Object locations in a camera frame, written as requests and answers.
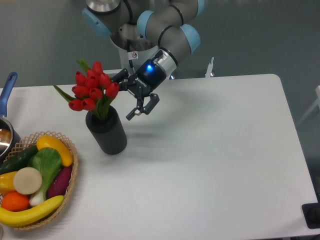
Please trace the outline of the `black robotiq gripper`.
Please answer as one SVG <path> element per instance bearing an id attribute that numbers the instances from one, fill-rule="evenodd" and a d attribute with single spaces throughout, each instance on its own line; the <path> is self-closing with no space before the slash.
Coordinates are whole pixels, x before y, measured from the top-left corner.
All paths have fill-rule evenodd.
<path id="1" fill-rule="evenodd" d="M 129 72 L 123 68 L 111 78 L 118 83 L 119 91 L 129 91 L 136 99 L 136 107 L 126 116 L 130 121 L 141 114 L 149 115 L 160 101 L 158 94 L 152 93 L 177 68 L 176 59 L 166 49 L 158 50 L 152 58 L 147 59 L 139 69 L 129 77 Z M 144 105 L 144 98 L 149 102 Z"/>

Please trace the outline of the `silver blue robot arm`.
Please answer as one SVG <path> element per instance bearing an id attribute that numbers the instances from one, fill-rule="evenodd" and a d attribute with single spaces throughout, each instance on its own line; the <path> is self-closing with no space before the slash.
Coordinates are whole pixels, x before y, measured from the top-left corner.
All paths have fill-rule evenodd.
<path id="1" fill-rule="evenodd" d="M 189 21 L 204 9 L 202 0 L 88 0 L 82 17 L 98 36 L 117 47 L 122 91 L 136 98 L 127 115 L 149 114 L 160 98 L 154 90 L 200 45 Z"/>

